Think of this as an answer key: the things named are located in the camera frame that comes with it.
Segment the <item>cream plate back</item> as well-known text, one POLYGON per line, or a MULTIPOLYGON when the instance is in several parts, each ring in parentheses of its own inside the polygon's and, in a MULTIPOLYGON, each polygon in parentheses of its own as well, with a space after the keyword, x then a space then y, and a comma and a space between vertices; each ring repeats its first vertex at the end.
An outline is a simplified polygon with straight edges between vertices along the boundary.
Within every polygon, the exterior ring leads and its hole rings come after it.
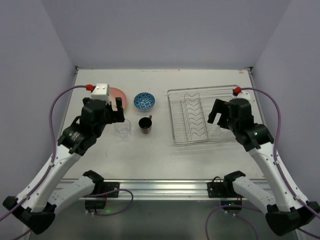
POLYGON ((128 100, 127 100, 127 96, 125 95, 125 93, 115 87, 110 87, 109 88, 109 104, 111 105, 113 111, 117 111, 117 104, 116 104, 116 98, 121 98, 122 101, 122 108, 123 108, 123 112, 125 113, 127 108, 128 108, 128 100))

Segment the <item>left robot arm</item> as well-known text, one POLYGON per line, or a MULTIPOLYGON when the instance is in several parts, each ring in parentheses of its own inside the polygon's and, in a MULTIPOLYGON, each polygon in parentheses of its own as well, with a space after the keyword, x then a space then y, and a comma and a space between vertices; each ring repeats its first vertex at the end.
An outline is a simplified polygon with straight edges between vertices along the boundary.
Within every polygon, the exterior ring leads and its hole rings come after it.
POLYGON ((125 120, 122 99, 115 99, 117 110, 110 102, 83 98, 81 114, 57 140, 51 157, 17 196, 7 196, 2 205, 36 235, 46 231, 56 215, 84 196, 101 194, 104 179, 93 170, 86 171, 71 186, 55 192, 67 171, 92 147, 106 125, 125 120))

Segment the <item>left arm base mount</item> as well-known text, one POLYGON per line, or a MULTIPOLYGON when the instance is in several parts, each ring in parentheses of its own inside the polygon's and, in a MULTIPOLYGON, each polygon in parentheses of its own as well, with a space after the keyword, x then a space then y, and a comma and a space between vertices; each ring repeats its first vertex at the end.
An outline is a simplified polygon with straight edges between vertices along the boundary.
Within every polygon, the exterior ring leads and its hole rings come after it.
MULTIPOLYGON (((98 195, 102 193, 107 193, 111 191, 115 191, 120 188, 120 183, 117 181, 107 181, 101 182, 97 186, 94 187, 93 191, 88 195, 98 195)), ((102 210, 106 207, 108 198, 117 198, 119 196, 118 192, 112 192, 104 196, 98 196, 98 200, 85 200, 84 208, 87 211, 96 211, 102 210)))

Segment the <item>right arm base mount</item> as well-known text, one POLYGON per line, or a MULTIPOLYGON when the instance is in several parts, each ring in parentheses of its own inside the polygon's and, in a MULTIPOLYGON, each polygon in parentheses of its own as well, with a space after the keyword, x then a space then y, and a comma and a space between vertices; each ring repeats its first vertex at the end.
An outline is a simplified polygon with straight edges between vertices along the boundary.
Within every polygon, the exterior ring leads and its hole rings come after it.
POLYGON ((223 199, 220 201, 225 211, 240 211, 243 205, 242 196, 237 194, 233 188, 233 182, 246 175, 241 171, 234 171, 225 175, 223 178, 216 176, 213 180, 206 183, 207 194, 209 198, 223 199))

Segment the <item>clear glass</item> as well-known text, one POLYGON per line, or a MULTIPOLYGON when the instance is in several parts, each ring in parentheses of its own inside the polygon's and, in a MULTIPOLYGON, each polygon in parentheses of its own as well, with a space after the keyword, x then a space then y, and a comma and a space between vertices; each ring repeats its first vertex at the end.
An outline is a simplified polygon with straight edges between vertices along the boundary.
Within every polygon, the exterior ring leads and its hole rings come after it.
POLYGON ((124 122, 117 122, 114 124, 114 130, 121 139, 127 140, 132 134, 131 122, 128 119, 125 119, 124 122))

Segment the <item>blue patterned bowl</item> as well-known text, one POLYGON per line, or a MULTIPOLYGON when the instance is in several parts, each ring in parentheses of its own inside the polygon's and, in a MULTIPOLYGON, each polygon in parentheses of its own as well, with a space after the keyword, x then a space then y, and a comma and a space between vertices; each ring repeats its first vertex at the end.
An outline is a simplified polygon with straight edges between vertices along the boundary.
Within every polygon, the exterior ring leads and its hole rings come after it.
POLYGON ((149 92, 138 93, 133 99, 134 106, 141 112, 150 111, 155 103, 155 97, 149 92))

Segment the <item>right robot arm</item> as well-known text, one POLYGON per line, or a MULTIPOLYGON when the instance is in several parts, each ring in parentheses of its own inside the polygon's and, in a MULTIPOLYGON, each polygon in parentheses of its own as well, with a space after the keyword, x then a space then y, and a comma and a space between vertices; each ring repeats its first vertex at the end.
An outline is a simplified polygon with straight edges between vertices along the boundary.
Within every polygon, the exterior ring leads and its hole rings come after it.
POLYGON ((254 122, 250 102, 244 98, 216 99, 207 122, 212 124, 217 114, 220 114, 217 125, 232 131, 236 141, 259 166, 272 193, 239 170, 225 175, 223 181, 214 183, 212 188, 248 199, 264 214, 268 226, 278 236, 310 223, 320 212, 320 205, 309 201, 295 184, 274 148, 270 131, 265 125, 254 122))

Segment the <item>dark red cup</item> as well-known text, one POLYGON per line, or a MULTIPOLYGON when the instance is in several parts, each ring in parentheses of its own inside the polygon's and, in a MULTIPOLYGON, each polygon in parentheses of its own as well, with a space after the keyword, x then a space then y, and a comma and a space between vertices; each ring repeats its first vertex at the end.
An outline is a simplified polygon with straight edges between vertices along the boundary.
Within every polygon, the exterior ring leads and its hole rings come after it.
POLYGON ((149 134, 152 129, 152 115, 149 115, 148 117, 142 117, 138 121, 139 128, 143 134, 149 134))

